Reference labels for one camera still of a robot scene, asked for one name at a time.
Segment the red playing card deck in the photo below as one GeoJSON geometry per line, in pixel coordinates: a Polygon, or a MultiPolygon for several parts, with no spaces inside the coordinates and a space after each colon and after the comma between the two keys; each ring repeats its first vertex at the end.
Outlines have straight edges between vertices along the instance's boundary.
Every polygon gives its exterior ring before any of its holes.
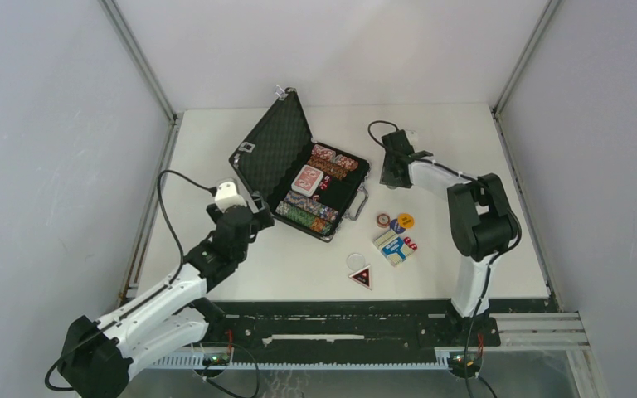
{"type": "Polygon", "coordinates": [[[303,165],[291,182],[291,190],[306,197],[311,197],[320,185],[323,177],[323,171],[316,167],[303,165]]]}

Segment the black aluminium poker case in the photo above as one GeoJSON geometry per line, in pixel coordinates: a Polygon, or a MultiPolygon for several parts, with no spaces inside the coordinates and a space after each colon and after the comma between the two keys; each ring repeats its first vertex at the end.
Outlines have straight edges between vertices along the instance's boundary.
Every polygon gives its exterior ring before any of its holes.
{"type": "Polygon", "coordinates": [[[277,221],[329,242],[342,221],[355,221],[359,217],[360,213],[351,212],[350,208],[356,197],[368,196],[365,183],[371,164],[365,158],[316,140],[296,89],[278,87],[275,93],[275,102],[229,157],[229,164],[248,192],[261,193],[277,221]],[[359,163],[358,168],[349,171],[343,180],[331,177],[327,190],[318,187],[310,197],[338,211],[338,218],[330,222],[332,228],[327,235],[310,231],[275,213],[278,204],[292,191],[291,182],[312,157],[315,144],[331,148],[359,163]]]}

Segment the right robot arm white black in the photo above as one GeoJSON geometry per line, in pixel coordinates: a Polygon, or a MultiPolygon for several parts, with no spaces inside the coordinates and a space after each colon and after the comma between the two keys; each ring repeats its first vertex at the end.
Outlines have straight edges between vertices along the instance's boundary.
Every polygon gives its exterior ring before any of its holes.
{"type": "Polygon", "coordinates": [[[450,235],[461,264],[450,299],[457,315],[446,322],[446,333],[455,344],[469,344],[479,334],[474,317],[489,308],[489,286],[499,258],[521,240],[521,224],[503,181],[495,173],[470,176],[438,163],[427,151],[416,152],[403,129],[377,141],[385,150],[381,184],[418,187],[447,204],[450,235]]]}

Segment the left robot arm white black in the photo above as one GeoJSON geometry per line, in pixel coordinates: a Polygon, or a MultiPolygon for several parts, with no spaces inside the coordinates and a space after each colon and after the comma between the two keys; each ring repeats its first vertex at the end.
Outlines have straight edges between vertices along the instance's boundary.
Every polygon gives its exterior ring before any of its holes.
{"type": "Polygon", "coordinates": [[[256,235],[274,224],[265,200],[216,189],[207,211],[216,228],[182,257],[181,265],[152,288],[96,320],[77,318],[68,328],[61,356],[50,369],[81,397],[117,397],[146,367],[170,352],[202,341],[220,343],[226,324],[206,298],[247,257],[256,235]]]}

